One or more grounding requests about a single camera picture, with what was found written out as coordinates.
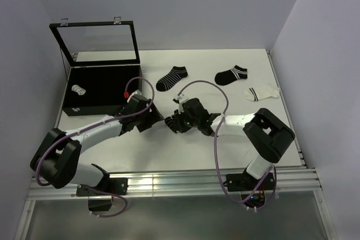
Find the black white-striped sock white toe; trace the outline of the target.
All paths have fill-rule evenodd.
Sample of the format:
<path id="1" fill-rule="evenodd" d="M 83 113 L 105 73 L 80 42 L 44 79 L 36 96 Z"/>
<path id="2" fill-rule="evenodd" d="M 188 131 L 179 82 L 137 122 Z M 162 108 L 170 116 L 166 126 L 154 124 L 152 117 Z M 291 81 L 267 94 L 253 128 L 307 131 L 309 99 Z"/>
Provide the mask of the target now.
<path id="1" fill-rule="evenodd" d="M 166 117 L 165 119 L 164 119 L 164 122 L 165 122 L 165 124 L 166 124 L 166 126 L 171 130 L 171 131 L 173 131 L 173 132 L 175 132 L 176 133 L 176 129 L 175 129 L 175 127 L 174 127 L 174 123 L 175 123 L 175 121 L 174 121 L 174 119 L 172 118 L 172 117 Z"/>

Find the black sock with purple stripes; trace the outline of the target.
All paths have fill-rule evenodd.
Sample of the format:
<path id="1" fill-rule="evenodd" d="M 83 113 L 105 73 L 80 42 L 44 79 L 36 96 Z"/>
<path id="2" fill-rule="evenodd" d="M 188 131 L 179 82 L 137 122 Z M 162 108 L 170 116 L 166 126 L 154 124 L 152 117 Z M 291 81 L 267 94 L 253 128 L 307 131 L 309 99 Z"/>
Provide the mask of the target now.
<path id="1" fill-rule="evenodd" d="M 166 92 L 186 77 L 188 77 L 188 72 L 185 66 L 173 66 L 170 72 L 157 81 L 156 90 Z"/>

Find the white sock black thin stripes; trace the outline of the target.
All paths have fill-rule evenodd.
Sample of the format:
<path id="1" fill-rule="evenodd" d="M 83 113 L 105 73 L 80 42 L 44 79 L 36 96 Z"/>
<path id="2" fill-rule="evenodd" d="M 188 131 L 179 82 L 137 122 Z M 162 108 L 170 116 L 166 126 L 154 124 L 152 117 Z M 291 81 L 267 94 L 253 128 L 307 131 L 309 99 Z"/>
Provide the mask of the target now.
<path id="1" fill-rule="evenodd" d="M 77 95 L 79 95 L 79 96 L 83 96 L 83 95 L 85 95 L 85 93 L 86 93 L 86 90 L 85 90 L 84 88 L 80 87 L 80 86 L 77 85 L 77 84 L 73 85 L 73 86 L 71 87 L 71 90 L 72 90 L 74 93 L 76 93 Z"/>

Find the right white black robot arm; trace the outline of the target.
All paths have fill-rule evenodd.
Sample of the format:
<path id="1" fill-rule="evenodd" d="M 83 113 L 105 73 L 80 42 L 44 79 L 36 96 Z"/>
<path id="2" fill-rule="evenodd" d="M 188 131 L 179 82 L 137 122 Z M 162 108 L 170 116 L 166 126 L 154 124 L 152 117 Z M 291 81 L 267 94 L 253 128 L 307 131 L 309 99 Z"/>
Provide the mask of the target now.
<path id="1" fill-rule="evenodd" d="M 295 133 L 266 108 L 260 108 L 257 112 L 247 115 L 209 113 L 198 98 L 180 102 L 174 114 L 165 119 L 165 124 L 174 133 L 186 133 L 195 128 L 201 134 L 213 137 L 217 170 L 218 137 L 246 137 L 257 152 L 241 174 L 244 185 L 249 189 L 256 189 L 262 184 L 263 177 L 269 173 L 271 166 L 280 161 L 295 139 Z"/>

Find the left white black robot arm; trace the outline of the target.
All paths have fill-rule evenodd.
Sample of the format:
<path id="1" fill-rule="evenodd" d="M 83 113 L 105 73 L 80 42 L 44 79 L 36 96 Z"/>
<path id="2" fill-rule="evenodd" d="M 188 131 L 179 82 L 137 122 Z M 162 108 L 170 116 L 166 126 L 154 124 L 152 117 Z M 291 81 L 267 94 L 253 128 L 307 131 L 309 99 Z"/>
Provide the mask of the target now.
<path id="1" fill-rule="evenodd" d="M 50 130 L 33 156 L 30 168 L 37 178 L 43 177 L 46 185 L 56 189 L 73 183 L 89 186 L 95 194 L 104 194 L 111 186 L 110 174 L 96 164 L 79 163 L 80 155 L 134 128 L 143 132 L 163 119 L 150 99 L 135 94 L 116 113 L 99 121 L 74 130 Z"/>

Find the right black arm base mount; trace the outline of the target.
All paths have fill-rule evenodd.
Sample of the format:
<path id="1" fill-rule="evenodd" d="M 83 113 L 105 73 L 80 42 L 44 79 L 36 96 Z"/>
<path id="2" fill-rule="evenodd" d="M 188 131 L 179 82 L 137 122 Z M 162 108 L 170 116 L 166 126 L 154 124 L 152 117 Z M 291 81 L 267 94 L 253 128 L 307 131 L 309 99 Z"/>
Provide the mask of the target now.
<path id="1" fill-rule="evenodd" d="M 252 192 L 259 180 L 248 173 L 227 174 L 223 182 L 228 192 Z M 258 210 L 275 195 L 277 174 L 268 173 L 256 192 L 243 204 L 247 209 Z"/>

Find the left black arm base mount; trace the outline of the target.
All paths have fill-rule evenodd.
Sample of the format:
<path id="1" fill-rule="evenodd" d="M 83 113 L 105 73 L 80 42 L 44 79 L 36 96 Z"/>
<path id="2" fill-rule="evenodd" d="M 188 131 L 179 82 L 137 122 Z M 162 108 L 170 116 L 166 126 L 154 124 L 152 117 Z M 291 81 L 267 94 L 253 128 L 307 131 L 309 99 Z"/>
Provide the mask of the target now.
<path id="1" fill-rule="evenodd" d="M 88 209 L 92 215 L 100 218 L 110 218 L 122 214 L 128 206 L 128 201 L 124 196 L 127 194 L 128 178 L 108 178 L 104 184 L 96 187 L 78 185 L 76 189 L 77 197 L 88 198 Z M 121 200 L 123 205 L 118 212 L 110 214 L 115 200 Z"/>

